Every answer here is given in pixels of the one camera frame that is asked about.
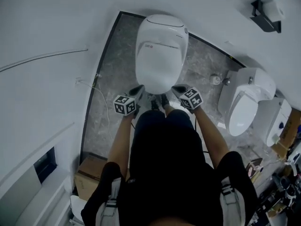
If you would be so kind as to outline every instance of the backpack strap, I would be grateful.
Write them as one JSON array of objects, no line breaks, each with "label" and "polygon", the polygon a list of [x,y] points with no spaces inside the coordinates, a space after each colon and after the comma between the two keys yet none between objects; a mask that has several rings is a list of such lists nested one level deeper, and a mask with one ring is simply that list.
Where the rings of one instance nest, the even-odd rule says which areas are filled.
[{"label": "backpack strap", "polygon": [[111,195],[98,209],[95,226],[119,226],[119,212],[117,208],[117,196],[120,189],[121,178],[112,182]]},{"label": "backpack strap", "polygon": [[245,225],[245,200],[242,194],[232,187],[229,177],[222,180],[220,202],[222,206],[223,226]]}]

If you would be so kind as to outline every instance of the black shirt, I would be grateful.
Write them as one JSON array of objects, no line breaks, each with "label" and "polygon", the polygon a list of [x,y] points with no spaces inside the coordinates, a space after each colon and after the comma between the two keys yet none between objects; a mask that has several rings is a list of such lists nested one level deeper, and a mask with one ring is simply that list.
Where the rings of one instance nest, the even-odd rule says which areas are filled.
[{"label": "black shirt", "polygon": [[202,142],[193,129],[162,124],[136,135],[130,157],[130,179],[119,166],[105,165],[98,188],[82,211],[85,225],[95,225],[100,205],[111,194],[111,183],[122,177],[117,205],[120,225],[148,225],[162,217],[181,218],[192,225],[223,224],[221,180],[229,176],[244,197],[246,224],[257,195],[237,152],[226,154],[214,170],[205,162]]}]

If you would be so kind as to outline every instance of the marble floor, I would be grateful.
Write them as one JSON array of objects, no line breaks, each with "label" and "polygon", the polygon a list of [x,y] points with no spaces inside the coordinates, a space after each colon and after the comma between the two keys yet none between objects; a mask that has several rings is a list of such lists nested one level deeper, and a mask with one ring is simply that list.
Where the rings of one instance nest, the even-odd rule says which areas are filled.
[{"label": "marble floor", "polygon": [[[138,85],[135,77],[135,43],[142,20],[138,17],[122,15],[117,24],[100,69],[101,78],[96,84],[96,88],[102,91],[108,105],[111,133],[109,133],[105,100],[101,93],[95,91],[88,115],[84,152],[95,153],[102,157],[108,156],[112,144],[111,137],[114,138],[121,121],[121,115],[114,112],[113,100],[118,94]],[[178,83],[186,83],[198,88],[204,100],[202,108],[224,136],[230,150],[242,154],[245,165],[248,164],[249,159],[256,159],[257,155],[263,158],[264,169],[254,184],[257,193],[260,193],[269,184],[271,174],[282,166],[282,163],[277,162],[276,154],[253,135],[252,128],[238,137],[227,133],[224,119],[217,110],[222,84],[213,86],[209,82],[211,74],[225,78],[228,70],[237,71],[240,68],[239,64],[216,49],[189,37],[187,56]],[[183,109],[171,91],[169,91],[168,97],[173,107]],[[141,100],[140,106],[141,109],[133,122],[134,125],[139,115],[150,109],[146,96]],[[189,115],[194,124],[194,115]],[[212,165],[208,154],[205,154],[205,157],[207,163]]]}]

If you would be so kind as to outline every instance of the foot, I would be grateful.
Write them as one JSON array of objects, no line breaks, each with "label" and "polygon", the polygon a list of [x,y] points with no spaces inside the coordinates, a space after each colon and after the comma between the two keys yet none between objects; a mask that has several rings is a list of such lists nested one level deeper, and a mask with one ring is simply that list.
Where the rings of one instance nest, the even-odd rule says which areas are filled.
[{"label": "foot", "polygon": [[147,99],[148,99],[148,101],[149,101],[150,104],[151,104],[151,109],[152,109],[152,110],[155,110],[155,111],[159,111],[159,110],[160,110],[155,95],[153,95],[153,94],[148,94],[148,95],[147,95]]},{"label": "foot", "polygon": [[161,94],[160,99],[161,99],[161,105],[162,105],[163,109],[165,109],[165,106],[169,105],[169,100],[168,100],[166,94]]}]

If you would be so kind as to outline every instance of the toilet lid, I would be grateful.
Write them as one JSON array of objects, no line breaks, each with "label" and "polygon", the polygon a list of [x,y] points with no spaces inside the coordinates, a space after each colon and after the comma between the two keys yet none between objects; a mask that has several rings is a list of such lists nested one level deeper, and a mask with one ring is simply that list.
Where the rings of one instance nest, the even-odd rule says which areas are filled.
[{"label": "toilet lid", "polygon": [[177,82],[182,70],[178,48],[146,42],[136,58],[136,78],[152,94],[168,92]]},{"label": "toilet lid", "polygon": [[225,117],[228,132],[235,137],[244,133],[253,122],[257,108],[258,103],[253,98],[240,92]]}]

